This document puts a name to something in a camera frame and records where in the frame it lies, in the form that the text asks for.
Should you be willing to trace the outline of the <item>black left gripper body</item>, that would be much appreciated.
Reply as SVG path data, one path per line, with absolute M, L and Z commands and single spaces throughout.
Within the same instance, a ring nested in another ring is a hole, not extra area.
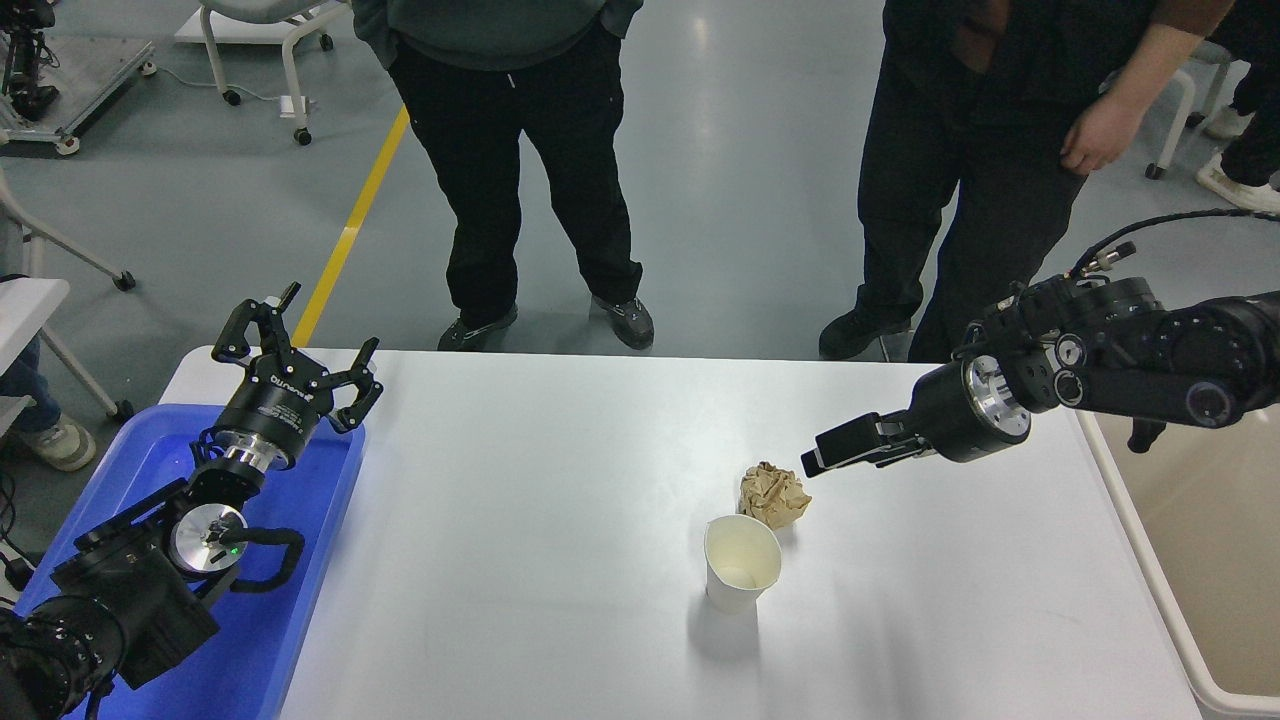
M 224 447 L 255 437 L 276 450 L 276 462 L 296 462 L 321 416 L 334 409 L 329 389 L 315 389 L 326 368 L 301 351 L 282 360 L 260 354 L 221 413 Z

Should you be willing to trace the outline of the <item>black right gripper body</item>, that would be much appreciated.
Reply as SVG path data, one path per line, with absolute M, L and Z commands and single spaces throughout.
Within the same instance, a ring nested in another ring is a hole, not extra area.
M 973 405 L 964 361 L 937 366 L 915 382 L 908 425 L 950 461 L 970 462 L 991 454 L 988 427 Z

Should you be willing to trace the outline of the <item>person's left hand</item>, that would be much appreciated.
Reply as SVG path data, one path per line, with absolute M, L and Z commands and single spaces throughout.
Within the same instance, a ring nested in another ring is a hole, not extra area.
M 1146 109 L 1116 94 L 1092 102 L 1071 124 L 1060 150 L 1064 169 L 1088 176 L 1120 158 L 1137 136 Z

